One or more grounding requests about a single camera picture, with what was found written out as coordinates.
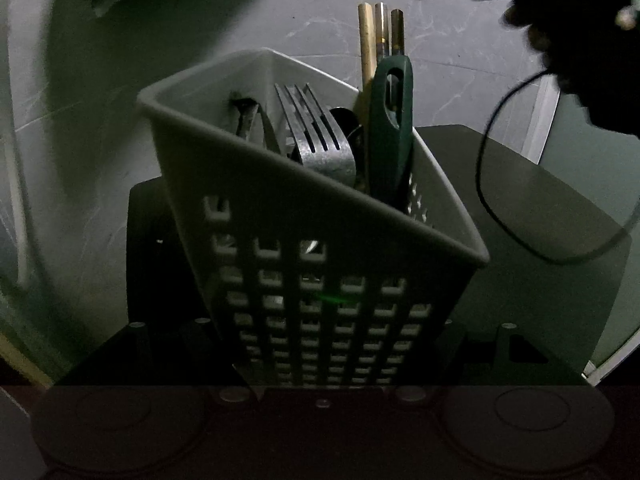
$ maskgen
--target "gray plastic basket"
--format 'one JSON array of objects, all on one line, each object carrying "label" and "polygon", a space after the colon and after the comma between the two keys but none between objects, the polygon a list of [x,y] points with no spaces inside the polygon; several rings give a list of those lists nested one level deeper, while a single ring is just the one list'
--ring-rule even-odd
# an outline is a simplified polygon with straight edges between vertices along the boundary
[{"label": "gray plastic basket", "polygon": [[[390,384],[441,330],[488,251],[414,129],[408,214],[231,132],[240,92],[286,142],[273,84],[325,104],[358,90],[269,49],[238,52],[144,89],[180,238],[236,367],[253,384]],[[319,251],[306,254],[309,240]]]}]

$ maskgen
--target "black cable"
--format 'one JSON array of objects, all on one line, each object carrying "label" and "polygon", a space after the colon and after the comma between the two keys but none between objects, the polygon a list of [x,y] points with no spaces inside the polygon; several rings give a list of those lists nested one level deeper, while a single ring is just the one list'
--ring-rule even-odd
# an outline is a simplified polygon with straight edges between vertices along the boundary
[{"label": "black cable", "polygon": [[478,150],[478,159],[476,160],[476,191],[478,193],[478,198],[484,209],[489,213],[489,216],[494,219],[494,221],[502,228],[502,230],[507,233],[518,245],[529,251],[529,253],[534,256],[540,258],[541,260],[547,262],[548,264],[558,265],[558,266],[567,266],[567,265],[575,265],[581,264],[583,262],[587,262],[590,260],[594,260],[599,256],[610,251],[613,247],[615,247],[622,238],[624,238],[629,231],[638,223],[640,219],[640,198],[636,203],[636,206],[629,217],[629,220],[626,221],[624,227],[622,227],[616,234],[614,234],[607,242],[602,244],[600,247],[595,248],[593,251],[589,251],[588,253],[578,254],[577,256],[569,256],[567,258],[551,258],[550,256],[546,256],[534,249],[531,245],[527,244],[524,240],[522,240],[516,233],[514,233],[509,227],[498,218],[498,215],[491,209],[486,199],[484,198],[484,194],[481,189],[481,174],[482,174],[482,159],[484,157],[484,149],[486,148],[487,141],[489,140],[489,133],[491,132],[491,128],[494,126],[495,120],[500,114],[502,108],[505,104],[511,99],[514,95],[520,92],[525,86],[533,83],[536,79],[541,78],[542,76],[548,75],[551,72],[549,70],[543,70],[542,72],[537,73],[536,75],[531,76],[526,81],[523,81],[507,95],[505,95],[498,103],[497,107],[495,107],[494,113],[491,115],[488,123],[486,124],[486,128],[484,129],[484,134],[482,136],[482,141],[480,142],[480,149]]}]

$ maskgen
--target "hand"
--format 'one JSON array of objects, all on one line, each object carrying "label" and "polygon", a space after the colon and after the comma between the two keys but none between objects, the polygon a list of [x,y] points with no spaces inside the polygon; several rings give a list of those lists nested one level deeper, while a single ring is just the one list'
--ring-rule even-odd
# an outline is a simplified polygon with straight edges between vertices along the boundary
[{"label": "hand", "polygon": [[640,32],[630,0],[514,0],[504,23],[529,27],[530,47],[575,93],[596,126],[640,134]]}]

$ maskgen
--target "green utensil handle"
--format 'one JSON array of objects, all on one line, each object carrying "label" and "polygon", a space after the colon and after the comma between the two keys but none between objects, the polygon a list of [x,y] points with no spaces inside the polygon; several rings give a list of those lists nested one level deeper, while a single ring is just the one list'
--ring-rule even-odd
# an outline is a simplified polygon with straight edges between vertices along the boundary
[{"label": "green utensil handle", "polygon": [[[395,76],[391,95],[389,76]],[[414,71],[407,56],[388,56],[376,68],[369,109],[369,187],[373,198],[396,206],[413,145]]]}]

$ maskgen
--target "marble wall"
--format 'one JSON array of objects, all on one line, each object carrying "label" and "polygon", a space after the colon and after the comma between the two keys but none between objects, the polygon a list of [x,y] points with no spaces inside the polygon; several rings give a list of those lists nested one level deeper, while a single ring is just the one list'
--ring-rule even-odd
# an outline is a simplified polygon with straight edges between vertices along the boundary
[{"label": "marble wall", "polygon": [[[357,86],[362,1],[380,0],[123,0],[97,19],[85,0],[12,0],[15,126],[37,258],[56,298],[43,309],[86,348],[126,323],[128,192],[159,174],[135,115],[141,88],[256,46]],[[522,32],[500,24],[505,0],[383,1],[405,12],[417,126],[482,130],[500,97],[538,69]],[[525,90],[495,127],[518,152],[536,93]]]}]

